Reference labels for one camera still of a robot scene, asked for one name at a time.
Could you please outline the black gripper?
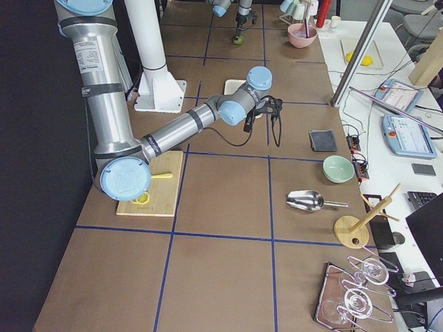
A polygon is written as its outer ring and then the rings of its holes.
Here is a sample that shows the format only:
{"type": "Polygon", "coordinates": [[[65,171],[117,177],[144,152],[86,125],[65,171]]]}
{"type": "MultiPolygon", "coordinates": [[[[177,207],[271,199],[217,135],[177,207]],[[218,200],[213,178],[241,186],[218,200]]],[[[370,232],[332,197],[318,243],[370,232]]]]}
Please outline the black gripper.
{"type": "Polygon", "coordinates": [[[235,40],[240,40],[241,36],[242,36],[242,25],[246,23],[247,16],[237,13],[236,17],[235,17],[235,21],[237,23],[237,26],[235,29],[235,40]]]}
{"type": "Polygon", "coordinates": [[[244,123],[244,132],[250,132],[253,128],[253,121],[262,117],[262,108],[262,105],[260,107],[255,107],[248,113],[248,117],[245,119],[244,123]]]}

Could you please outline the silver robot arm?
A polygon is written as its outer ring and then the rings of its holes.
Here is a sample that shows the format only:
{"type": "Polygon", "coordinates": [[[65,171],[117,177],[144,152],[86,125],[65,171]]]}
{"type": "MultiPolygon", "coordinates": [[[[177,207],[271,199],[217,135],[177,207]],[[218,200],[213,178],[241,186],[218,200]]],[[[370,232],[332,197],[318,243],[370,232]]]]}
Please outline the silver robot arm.
{"type": "MultiPolygon", "coordinates": [[[[244,31],[244,24],[251,20],[251,25],[255,25],[257,21],[257,15],[252,10],[251,0],[239,0],[238,8],[235,15],[235,34],[232,37],[232,42],[235,45],[241,45],[244,41],[242,32],[244,31]]],[[[212,8],[213,14],[217,17],[223,17],[234,1],[231,0],[206,0],[206,3],[212,8]]]]}
{"type": "Polygon", "coordinates": [[[94,157],[102,191],[117,201],[144,194],[151,182],[150,161],[200,133],[217,120],[234,126],[269,99],[272,74],[253,67],[246,81],[229,95],[215,95],[201,106],[181,112],[185,82],[169,72],[152,1],[127,1],[127,14],[142,61],[147,93],[141,99],[151,111],[177,117],[141,139],[132,133],[113,39],[117,23],[111,1],[56,1],[61,34],[73,42],[82,77],[82,97],[90,110],[98,140],[94,157]]]}

